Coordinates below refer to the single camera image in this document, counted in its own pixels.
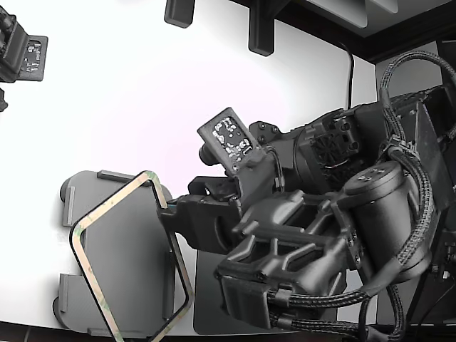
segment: black cylindrical motor housing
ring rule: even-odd
[[[418,189],[398,162],[384,162],[359,172],[345,185],[356,206],[350,209],[366,253],[379,271],[401,249],[418,216]],[[429,244],[423,243],[395,283],[421,274],[430,263]]]

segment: black wall mount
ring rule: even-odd
[[[195,0],[167,0],[165,21],[171,25],[186,29],[193,22]]]
[[[250,9],[249,49],[263,56],[274,52],[274,19],[334,46],[341,47],[342,43],[353,55],[374,64],[456,34],[456,1],[449,1],[365,38],[294,1],[230,1]],[[167,0],[165,21],[187,28],[192,23],[194,10],[195,0]]]
[[[262,56],[274,52],[274,19],[291,0],[253,0],[249,15],[249,50]],[[190,26],[195,0],[167,0],[165,21],[182,27]]]

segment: small display screen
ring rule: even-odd
[[[41,64],[41,43],[39,41],[30,40],[28,42],[26,55],[22,63],[22,71],[33,73],[38,71]]]
[[[234,118],[221,119],[212,130],[212,135],[217,139],[228,158],[233,163],[238,163],[253,151],[252,142],[244,134]]]

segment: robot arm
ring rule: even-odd
[[[0,6],[0,82],[42,81],[48,38],[30,36],[15,15]],[[0,89],[0,112],[8,107]]]
[[[386,77],[413,58],[453,72],[417,52],[400,56]],[[290,133],[268,123],[247,130],[231,108],[199,129],[202,161],[221,163],[227,176],[195,178],[159,218],[191,247],[227,255],[216,277],[234,318],[388,338],[366,330],[363,318],[370,298],[387,289],[397,318],[391,336],[403,334],[394,284],[428,268],[437,223],[454,202],[445,153],[455,120],[441,118],[442,106],[454,108],[444,87],[391,101],[382,84],[381,103],[327,113]],[[364,286],[344,294],[347,269]],[[356,303],[360,326],[315,321]]]

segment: black bracket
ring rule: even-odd
[[[186,29],[193,22],[195,0],[167,0],[165,21],[171,25]]]
[[[262,56],[274,52],[274,19],[290,0],[253,0],[250,6],[249,50]],[[171,25],[190,26],[195,0],[167,0],[165,21]]]
[[[290,0],[253,0],[250,7],[249,50],[262,56],[274,52],[274,19]]]

